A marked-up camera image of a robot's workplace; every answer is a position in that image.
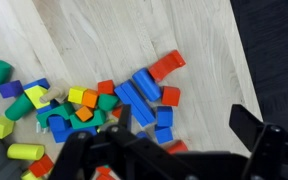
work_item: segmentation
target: blue block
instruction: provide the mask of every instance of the blue block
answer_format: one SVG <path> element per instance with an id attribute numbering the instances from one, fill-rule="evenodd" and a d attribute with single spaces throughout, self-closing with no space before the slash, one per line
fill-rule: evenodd
<path id="1" fill-rule="evenodd" d="M 163 144 L 173 140 L 171 128 L 162 128 L 155 126 L 155 136 L 159 144 Z"/>
<path id="2" fill-rule="evenodd" d="M 141 112 L 141 114 L 145 117 L 148 123 L 152 123 L 155 121 L 154 112 L 152 108 L 147 104 L 141 94 L 134 87 L 132 81 L 128 80 L 124 82 L 122 85 L 122 89 L 127 94 L 127 96 L 131 99 L 133 104 L 137 107 L 137 109 Z"/>
<path id="3" fill-rule="evenodd" d="M 133 116 L 136 118 L 136 120 L 140 123 L 140 125 L 142 127 L 145 127 L 146 125 L 148 125 L 149 123 L 146 121 L 146 119 L 144 118 L 144 116 L 141 114 L 141 112 L 137 109 L 137 107 L 133 104 L 133 102 L 131 101 L 131 99 L 126 95 L 126 93 L 124 92 L 124 90 L 122 89 L 121 85 L 117 86 L 114 89 L 114 92 L 117 94 L 117 96 L 121 99 L 121 101 L 124 104 L 130 104 L 131 105 L 131 112 L 133 114 Z"/>
<path id="4" fill-rule="evenodd" d="M 149 139 L 149 137 L 147 136 L 146 132 L 144 132 L 144 131 L 141 131 L 141 132 L 137 133 L 136 136 L 138 138 L 147 138 L 147 139 Z"/>
<path id="5" fill-rule="evenodd" d="M 146 68 L 142 68 L 134 73 L 132 78 L 147 99 L 151 102 L 156 101 L 162 96 L 160 87 L 158 87 L 158 85 L 155 83 L 154 79 L 148 73 Z"/>
<path id="6" fill-rule="evenodd" d="M 66 131 L 70 127 L 70 121 L 65 120 L 62 116 L 50 116 L 47 120 L 52 132 Z"/>
<path id="7" fill-rule="evenodd" d="M 17 97 L 24 93 L 21 81 L 12 81 L 9 83 L 5 83 L 0 85 L 0 92 L 2 97 L 9 98 L 9 97 Z"/>
<path id="8" fill-rule="evenodd" d="M 56 143 L 61 143 L 65 142 L 67 138 L 74 132 L 80 132 L 80 131 L 88 131 L 90 132 L 93 136 L 97 134 L 95 127 L 88 127 L 88 128 L 83 128 L 83 129 L 73 129 L 69 128 L 66 131 L 60 131 L 60 132 L 52 132 L 53 137 Z"/>
<path id="9" fill-rule="evenodd" d="M 25 86 L 23 86 L 23 88 L 24 88 L 24 90 L 26 90 L 26 89 L 29 89 L 29 88 L 34 87 L 34 86 L 42 86 L 45 89 L 50 88 L 50 84 L 48 83 L 46 78 L 42 78 L 42 79 L 39 79 L 37 81 L 26 84 Z"/>
<path id="10" fill-rule="evenodd" d="M 157 126 L 158 127 L 173 126 L 173 109 L 171 106 L 157 107 Z"/>
<path id="11" fill-rule="evenodd" d="M 50 111 L 58 106 L 58 102 L 56 100 L 50 101 L 50 105 L 37 109 L 37 114 L 43 114 L 47 111 Z"/>

